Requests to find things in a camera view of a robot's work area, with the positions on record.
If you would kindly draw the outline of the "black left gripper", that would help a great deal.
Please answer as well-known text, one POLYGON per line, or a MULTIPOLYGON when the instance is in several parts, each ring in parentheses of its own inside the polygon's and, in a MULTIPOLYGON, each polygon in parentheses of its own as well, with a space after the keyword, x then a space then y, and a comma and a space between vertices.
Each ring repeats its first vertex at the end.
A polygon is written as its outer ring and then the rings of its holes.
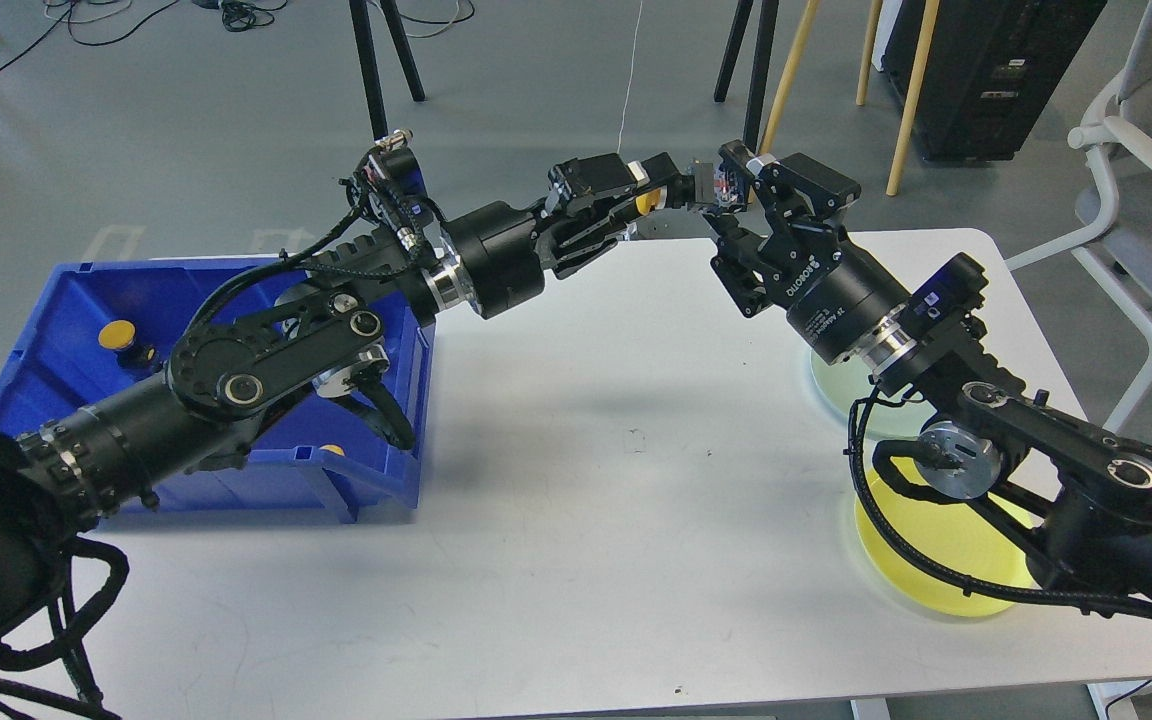
POLYGON ((544 202, 511 209, 503 200, 468 211, 445 223, 445 238, 458 256, 472 287, 472 305, 485 319, 535 300, 545 287, 545 272, 571 276, 627 236, 699 236, 692 205, 689 164, 680 170, 666 152, 626 164, 621 156, 573 158, 548 173, 547 213, 544 202), (641 217, 627 200, 664 188, 654 213, 641 217))

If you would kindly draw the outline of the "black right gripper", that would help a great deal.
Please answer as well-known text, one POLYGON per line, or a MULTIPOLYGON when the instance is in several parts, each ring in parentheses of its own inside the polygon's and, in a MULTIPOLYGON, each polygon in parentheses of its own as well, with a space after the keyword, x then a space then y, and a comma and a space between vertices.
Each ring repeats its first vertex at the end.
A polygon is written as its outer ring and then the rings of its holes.
POLYGON ((692 205, 717 247, 710 266, 741 314, 781 306, 787 323, 823 361, 841 363, 873 340, 910 293, 841 227, 861 199, 855 179, 805 154, 755 156, 728 141, 718 159, 692 159, 692 205), (760 200, 771 234, 736 218, 760 200))

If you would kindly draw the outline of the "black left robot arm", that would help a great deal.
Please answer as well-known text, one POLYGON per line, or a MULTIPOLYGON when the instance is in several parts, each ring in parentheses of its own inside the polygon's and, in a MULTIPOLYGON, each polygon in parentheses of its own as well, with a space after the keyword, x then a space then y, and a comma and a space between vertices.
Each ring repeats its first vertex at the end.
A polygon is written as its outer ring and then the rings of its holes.
POLYGON ((385 388, 385 323, 399 293, 422 325, 465 304, 503 313, 616 245, 636 219, 717 200, 712 170, 670 156, 573 159, 526 209, 492 202, 453 220, 430 200, 408 129, 376 138, 343 179, 328 234, 212 291, 154 374, 40 429, 0 432, 0 714, 31 702, 109 719, 83 642, 122 592, 124 553, 88 538, 129 501, 156 509, 177 473, 241 468, 252 444, 310 395, 410 450, 385 388))

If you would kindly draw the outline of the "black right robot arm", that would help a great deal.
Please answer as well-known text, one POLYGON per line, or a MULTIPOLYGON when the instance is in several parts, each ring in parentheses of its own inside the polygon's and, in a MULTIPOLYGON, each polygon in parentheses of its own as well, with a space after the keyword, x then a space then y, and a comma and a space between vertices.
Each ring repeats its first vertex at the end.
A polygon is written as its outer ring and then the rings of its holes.
POLYGON ((712 265, 745 314, 780 306, 819 361, 859 363, 847 447, 861 510, 899 558, 929 577, 1007 602, 1152 620, 1152 445, 1029 395, 984 346, 988 283, 952 255, 908 290, 842 223, 851 179, 794 154, 719 149, 705 219, 712 265), (876 502, 874 470, 909 500, 965 507, 1025 558, 1032 585, 988 582, 929 558, 876 502))

